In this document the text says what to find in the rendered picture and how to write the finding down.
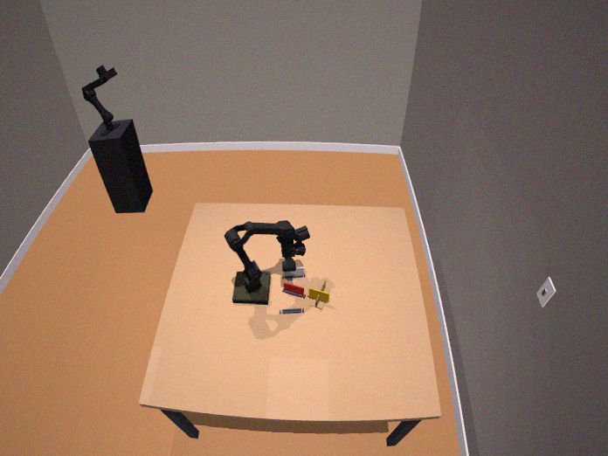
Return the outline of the olive board with notch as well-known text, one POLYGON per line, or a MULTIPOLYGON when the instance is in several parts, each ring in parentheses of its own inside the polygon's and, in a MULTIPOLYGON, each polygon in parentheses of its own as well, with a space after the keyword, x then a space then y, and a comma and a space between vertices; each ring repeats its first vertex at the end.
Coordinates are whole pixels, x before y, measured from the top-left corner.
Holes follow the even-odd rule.
POLYGON ((309 288, 309 297, 310 298, 317 299, 318 295, 320 295, 320 301, 326 301, 326 302, 328 302, 328 298, 330 296, 329 293, 322 292, 320 290, 316 290, 316 289, 313 289, 313 288, 309 288))

